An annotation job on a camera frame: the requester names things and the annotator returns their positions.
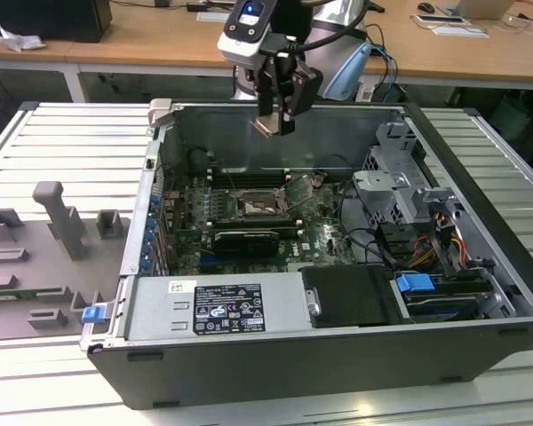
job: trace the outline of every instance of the computer case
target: computer case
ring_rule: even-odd
[[[111,20],[108,0],[0,0],[0,26],[21,36],[97,43]]]

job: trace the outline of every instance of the blue tab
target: blue tab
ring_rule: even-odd
[[[93,323],[100,324],[105,322],[105,306],[87,306],[83,309],[81,321],[84,324]]]
[[[433,281],[427,273],[404,273],[395,281],[401,292],[435,290]]]

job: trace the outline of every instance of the table leg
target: table leg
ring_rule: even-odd
[[[68,85],[71,100],[78,103],[89,102],[89,96],[81,85],[79,67],[75,64],[67,64],[62,73],[65,76],[65,82]]]

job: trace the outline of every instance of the black plastic cover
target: black plastic cover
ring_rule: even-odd
[[[322,314],[315,328],[369,327],[401,324],[391,283],[382,266],[343,264],[302,269],[306,289],[314,290]]]

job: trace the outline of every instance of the warning label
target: warning label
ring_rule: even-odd
[[[200,286],[194,292],[194,333],[222,335],[265,331],[260,284]]]

